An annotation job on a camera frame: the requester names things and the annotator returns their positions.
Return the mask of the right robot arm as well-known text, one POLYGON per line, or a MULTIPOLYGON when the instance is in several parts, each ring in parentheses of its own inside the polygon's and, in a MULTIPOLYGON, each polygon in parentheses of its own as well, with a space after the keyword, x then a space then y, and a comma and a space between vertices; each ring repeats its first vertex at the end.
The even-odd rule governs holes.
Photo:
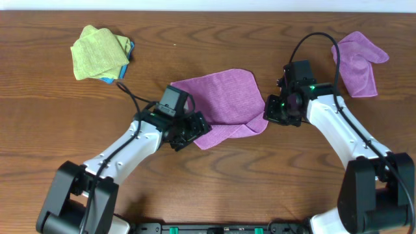
POLYGON ((377 233, 409 227, 415 231, 415 165, 407 153, 393 153, 352 115, 329 84, 269 95, 264 119, 280 125, 315 126, 344 168, 337 206, 310 218, 312 233, 377 233))

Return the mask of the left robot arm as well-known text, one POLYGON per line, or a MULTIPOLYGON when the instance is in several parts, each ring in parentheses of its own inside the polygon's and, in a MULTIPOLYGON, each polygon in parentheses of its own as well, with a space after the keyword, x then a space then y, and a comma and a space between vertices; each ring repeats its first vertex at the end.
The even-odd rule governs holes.
POLYGON ((132 225, 114 213, 118 190, 129 174, 164 143, 182 150, 211 126, 201 112, 172 117, 160 111, 135 114, 128 130, 105 151, 77 165, 66 161, 47 193, 39 233, 130 233, 132 225))

